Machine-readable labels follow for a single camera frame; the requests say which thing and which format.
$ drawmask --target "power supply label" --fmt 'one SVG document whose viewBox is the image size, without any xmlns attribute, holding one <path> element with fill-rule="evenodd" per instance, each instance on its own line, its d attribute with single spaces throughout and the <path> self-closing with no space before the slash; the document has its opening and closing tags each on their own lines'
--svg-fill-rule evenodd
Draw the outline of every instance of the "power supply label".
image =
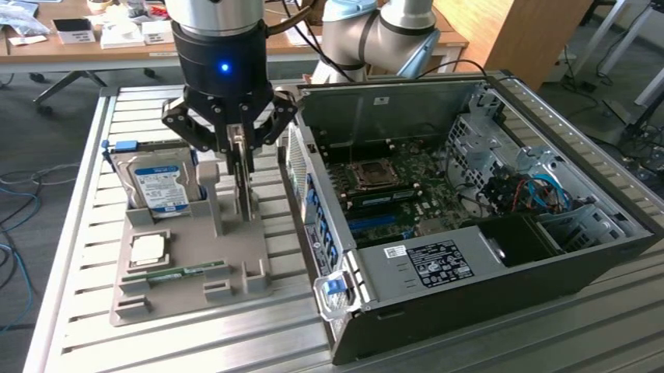
<svg viewBox="0 0 664 373">
<path fill-rule="evenodd" d="M 427 288 L 473 276 L 463 255 L 451 240 L 407 249 L 407 256 Z"/>
</svg>

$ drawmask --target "aluminum extrusion table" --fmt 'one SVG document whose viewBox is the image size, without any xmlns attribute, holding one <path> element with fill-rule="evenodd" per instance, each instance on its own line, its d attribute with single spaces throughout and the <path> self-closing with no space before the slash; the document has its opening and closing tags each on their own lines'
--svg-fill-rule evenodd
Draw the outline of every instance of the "aluminum extrusion table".
<svg viewBox="0 0 664 373">
<path fill-rule="evenodd" d="M 661 200 L 629 174 L 621 174 L 617 163 L 531 98 L 531 92 L 515 82 L 509 84 L 601 170 L 606 182 L 621 185 L 662 221 Z M 276 277 L 274 295 L 112 327 L 108 312 L 127 196 L 100 157 L 100 141 L 175 138 L 160 123 L 160 104 L 180 93 L 177 86 L 125 88 L 100 98 L 25 371 L 636 372 L 664 366 L 664 246 L 658 245 L 574 296 L 332 367 L 274 148 L 256 159 L 252 176 Z M 229 193 L 231 188 L 225 176 L 219 193 Z"/>
</svg>

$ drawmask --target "blue hard drive label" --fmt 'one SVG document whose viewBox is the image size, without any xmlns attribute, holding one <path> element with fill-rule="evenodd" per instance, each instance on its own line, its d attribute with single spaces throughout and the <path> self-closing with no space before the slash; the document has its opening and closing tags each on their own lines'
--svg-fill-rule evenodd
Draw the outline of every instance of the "blue hard drive label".
<svg viewBox="0 0 664 373">
<path fill-rule="evenodd" d="M 179 183 L 177 166 L 136 169 L 137 185 L 147 207 L 163 214 L 177 214 L 188 206 L 187 190 Z"/>
</svg>

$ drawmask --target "white paper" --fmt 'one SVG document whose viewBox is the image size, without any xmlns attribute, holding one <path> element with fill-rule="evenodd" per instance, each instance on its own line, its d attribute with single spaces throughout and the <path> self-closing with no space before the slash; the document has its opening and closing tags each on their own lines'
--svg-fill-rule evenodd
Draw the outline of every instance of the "white paper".
<svg viewBox="0 0 664 373">
<path fill-rule="evenodd" d="M 25 44 L 34 44 L 45 40 L 46 39 L 44 35 L 38 35 L 37 37 L 10 37 L 9 43 L 12 43 L 12 45 L 25 45 Z"/>
</svg>

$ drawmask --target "cpu socket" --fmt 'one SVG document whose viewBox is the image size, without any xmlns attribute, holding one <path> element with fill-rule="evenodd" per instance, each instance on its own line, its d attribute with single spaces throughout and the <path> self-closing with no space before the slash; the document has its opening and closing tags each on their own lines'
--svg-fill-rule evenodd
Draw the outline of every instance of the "cpu socket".
<svg viewBox="0 0 664 373">
<path fill-rule="evenodd" d="M 398 185 L 396 172 L 386 159 L 356 162 L 350 167 L 355 174 L 358 190 L 372 190 Z"/>
</svg>

